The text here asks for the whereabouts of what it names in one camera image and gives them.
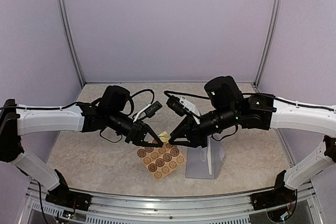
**aluminum frame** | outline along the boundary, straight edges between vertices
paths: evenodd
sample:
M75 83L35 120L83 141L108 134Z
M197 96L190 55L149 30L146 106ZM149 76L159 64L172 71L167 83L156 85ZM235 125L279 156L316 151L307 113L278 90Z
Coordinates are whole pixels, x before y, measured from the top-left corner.
M65 33L65 36L66 36L66 41L67 41L68 48L69 48L69 51L70 51L71 61L72 61L73 67L75 68L75 72L76 72L78 82L79 82L81 88L83 88L84 85L86 84L86 82L85 82L83 71L82 71L82 68L80 66L80 62L79 62L79 59L77 57L77 53L76 53L76 50L75 50L74 40L72 38L72 34L71 34L70 26L69 26L69 20L68 20L65 0L57 0L57 2L58 2L59 12L60 12L60 15L61 15L61 21L62 21L62 24L63 24L64 33Z
M246 216L265 212L266 209L254 211L250 202L250 196L256 191L267 191L261 189L238 194L226 194L216 196L199 197L140 197L122 196L92 191L77 190L92 195L92 202L87 212L77 210L79 214L86 215L86 221L79 223L104 223L104 221L116 221L116 223L218 223L225 220L239 220ZM42 198L45 198L46 191L43 189ZM317 206L314 200L315 192L310 182L303 184L298 190L298 201L310 200ZM19 224L28 223L28 216L31 209L40 211L39 191L35 181L31 182L26 193L26 202ZM56 206L43 201L46 214L56 216L57 212L71 210ZM313 212L315 224L323 224L318 212Z
M266 63L267 63L267 59L268 59L268 56L269 56L269 51L271 49L271 44L272 44L275 28L276 28L277 21L278 21L280 4L281 4L281 0L274 0L274 2L273 2L271 20L270 20L269 27L268 27L266 42L265 42L265 45L264 45L264 48L263 48L261 61L260 61L260 64L259 64L256 79L255 79L256 87L258 87L260 85L262 75L264 74L264 71L265 71L265 66L266 66Z

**yellow sticky note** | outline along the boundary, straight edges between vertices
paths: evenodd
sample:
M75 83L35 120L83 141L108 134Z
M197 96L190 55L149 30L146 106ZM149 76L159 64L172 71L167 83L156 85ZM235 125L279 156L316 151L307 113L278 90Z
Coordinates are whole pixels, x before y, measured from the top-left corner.
M170 139L170 135L168 134L167 131L162 132L160 135L158 135L158 137L163 143L168 143Z

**speckled tabletop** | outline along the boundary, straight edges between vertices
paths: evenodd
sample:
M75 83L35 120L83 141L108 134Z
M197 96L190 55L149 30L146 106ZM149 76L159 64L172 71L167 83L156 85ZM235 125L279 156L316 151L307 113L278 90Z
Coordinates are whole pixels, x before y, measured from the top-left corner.
M164 107L151 119L146 119L157 134L171 132L182 120L166 105L164 90L206 95L204 83L123 83L117 84L135 93L153 89L155 100ZM104 93L107 84L88 84L78 100L92 102ZM242 92L253 92L251 85L239 84ZM151 99L150 94L134 98L135 111ZM188 98L202 114L213 110L208 100ZM228 134L234 129L227 129ZM119 139L114 131L104 135L112 141ZM110 143L98 132L61 132L51 151L48 165L58 169L69 187L101 193L137 196L204 196L237 193L274 185L276 175L289 167L281 143L273 130L242 130L222 141L226 159L219 177L215 180L185 178L185 165L168 177L157 181L137 157L138 147L124 139ZM187 148L179 147L186 156Z

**black bracket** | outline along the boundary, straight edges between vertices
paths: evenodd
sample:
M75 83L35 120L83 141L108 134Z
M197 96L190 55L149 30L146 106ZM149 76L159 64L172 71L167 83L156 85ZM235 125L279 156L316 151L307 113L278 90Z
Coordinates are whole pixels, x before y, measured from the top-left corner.
M178 138L186 138L186 141L177 140ZM187 115L181 123L171 133L169 139L171 145L182 145L187 147L207 147L207 136L200 133L194 118Z
M146 142L144 139L149 133L155 141L153 143ZM144 147L162 147L163 142L158 135L150 128L150 126L142 121L135 121L132 124L131 130L125 139L126 143L132 142L136 146Z
M278 174L273 190L251 195L254 210L276 207L296 200L296 192L285 187L285 173L284 170Z
M325 156L330 157L336 163L336 138L324 136L323 141L326 143Z
M60 185L54 190L48 192L46 201L71 209L88 211L92 196L89 194L69 190L63 175L57 170L55 170L55 172L59 177Z
M0 161L11 162L24 150L21 146L21 137L17 133L16 103L14 99L8 99L0 111Z

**enclosure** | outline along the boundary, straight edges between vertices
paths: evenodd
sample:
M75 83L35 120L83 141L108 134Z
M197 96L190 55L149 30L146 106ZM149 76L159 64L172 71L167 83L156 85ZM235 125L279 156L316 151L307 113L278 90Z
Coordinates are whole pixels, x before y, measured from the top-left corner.
M147 121L157 134L181 120L165 106L164 90L206 95L204 84L218 76L232 76L242 92L333 105L335 20L335 0L0 0L0 98L59 106L91 102L112 83L131 93L151 88L164 105ZM139 109L147 100L134 101ZM190 100L201 113L212 109ZM70 187L92 193L78 223L254 224L270 222L253 211L251 192L273 186L322 139L240 129L223 140L218 179L188 180L182 166L159 182L143 172L137 147L97 132L35 133L22 144ZM2 223L43 223L36 182L9 163L0 171ZM286 223L334 223L335 175L328 167L301 186ZM45 203L49 223L62 210Z

